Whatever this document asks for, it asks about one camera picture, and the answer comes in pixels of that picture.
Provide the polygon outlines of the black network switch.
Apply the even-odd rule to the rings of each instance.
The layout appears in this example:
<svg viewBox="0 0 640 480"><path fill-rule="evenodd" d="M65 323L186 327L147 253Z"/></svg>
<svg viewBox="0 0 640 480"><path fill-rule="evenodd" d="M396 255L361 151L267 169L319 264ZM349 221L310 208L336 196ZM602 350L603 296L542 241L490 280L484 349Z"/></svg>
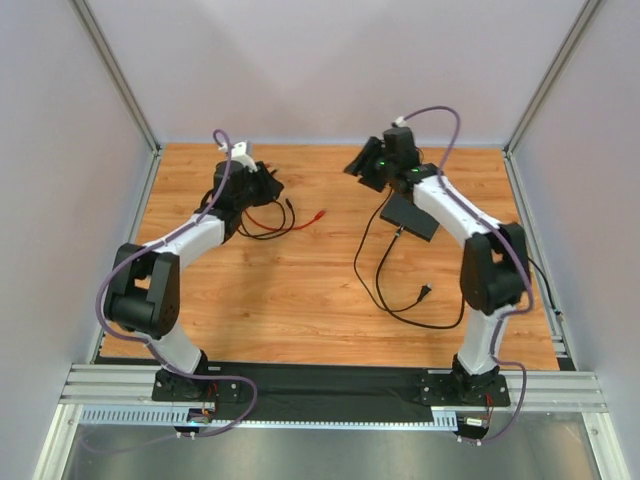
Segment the black network switch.
<svg viewBox="0 0 640 480"><path fill-rule="evenodd" d="M440 226L430 214L397 193L391 195L379 217L427 242L433 239Z"/></svg>

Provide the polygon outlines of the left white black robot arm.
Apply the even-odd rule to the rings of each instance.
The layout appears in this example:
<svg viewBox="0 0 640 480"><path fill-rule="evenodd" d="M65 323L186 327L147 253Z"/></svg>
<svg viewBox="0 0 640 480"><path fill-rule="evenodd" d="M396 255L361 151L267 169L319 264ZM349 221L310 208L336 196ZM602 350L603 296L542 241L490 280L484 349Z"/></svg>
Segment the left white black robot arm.
<svg viewBox="0 0 640 480"><path fill-rule="evenodd" d="M214 188L186 223L154 242L117 250L99 296L100 321L127 331L127 341L144 344L161 362L156 381L165 392L198 398L210 381L206 354L179 324L181 272L231 239L246 209L277 200L283 189L262 162L221 162Z"/></svg>

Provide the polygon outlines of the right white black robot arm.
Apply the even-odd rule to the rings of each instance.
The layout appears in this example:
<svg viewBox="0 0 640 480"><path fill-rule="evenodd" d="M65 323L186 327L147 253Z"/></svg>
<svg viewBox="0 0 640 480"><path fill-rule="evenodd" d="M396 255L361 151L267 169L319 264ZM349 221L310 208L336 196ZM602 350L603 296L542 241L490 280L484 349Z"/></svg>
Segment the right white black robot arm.
<svg viewBox="0 0 640 480"><path fill-rule="evenodd" d="M461 246L459 285L470 307L464 341L449 374L460 394L473 397L498 381L500 343L521 297L530 296L526 238L517 223L484 213L453 186L441 168L420 162L410 128L369 138L344 172L378 192L389 186L430 215Z"/></svg>

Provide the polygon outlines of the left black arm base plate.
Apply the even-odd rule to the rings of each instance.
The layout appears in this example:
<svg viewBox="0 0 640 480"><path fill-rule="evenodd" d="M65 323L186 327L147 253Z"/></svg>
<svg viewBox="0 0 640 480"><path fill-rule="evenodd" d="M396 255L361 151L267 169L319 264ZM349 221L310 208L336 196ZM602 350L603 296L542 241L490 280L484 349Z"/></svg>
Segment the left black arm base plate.
<svg viewBox="0 0 640 480"><path fill-rule="evenodd" d="M238 403L242 390L237 377L199 380L161 369L156 372L151 398L156 402Z"/></svg>

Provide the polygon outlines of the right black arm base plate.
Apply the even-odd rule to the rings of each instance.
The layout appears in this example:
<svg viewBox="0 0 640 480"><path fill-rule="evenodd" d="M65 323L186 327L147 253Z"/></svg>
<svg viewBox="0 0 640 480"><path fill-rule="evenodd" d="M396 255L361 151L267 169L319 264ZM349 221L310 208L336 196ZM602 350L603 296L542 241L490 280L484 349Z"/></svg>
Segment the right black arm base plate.
<svg viewBox="0 0 640 480"><path fill-rule="evenodd" d="M423 371L416 378L419 399L427 406L486 407L511 405L506 378L498 367L481 375L464 371Z"/></svg>

